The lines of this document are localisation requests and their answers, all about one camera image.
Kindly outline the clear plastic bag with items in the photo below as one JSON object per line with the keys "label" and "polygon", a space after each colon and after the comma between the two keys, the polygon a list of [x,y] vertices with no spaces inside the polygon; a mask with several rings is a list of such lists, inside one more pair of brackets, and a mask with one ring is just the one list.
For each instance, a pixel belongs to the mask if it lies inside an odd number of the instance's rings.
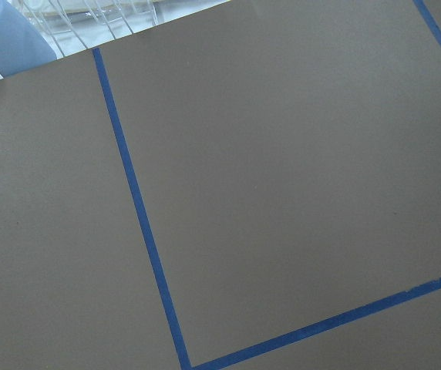
{"label": "clear plastic bag with items", "polygon": [[159,24],[158,1],[11,1],[61,59]]}

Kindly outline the light blue plastic cup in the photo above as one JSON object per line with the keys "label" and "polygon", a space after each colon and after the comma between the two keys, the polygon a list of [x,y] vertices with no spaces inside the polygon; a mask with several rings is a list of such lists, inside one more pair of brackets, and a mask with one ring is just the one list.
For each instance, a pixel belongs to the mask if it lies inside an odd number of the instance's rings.
{"label": "light blue plastic cup", "polygon": [[13,76],[56,59],[55,51],[29,20],[7,1],[0,1],[0,75]]}

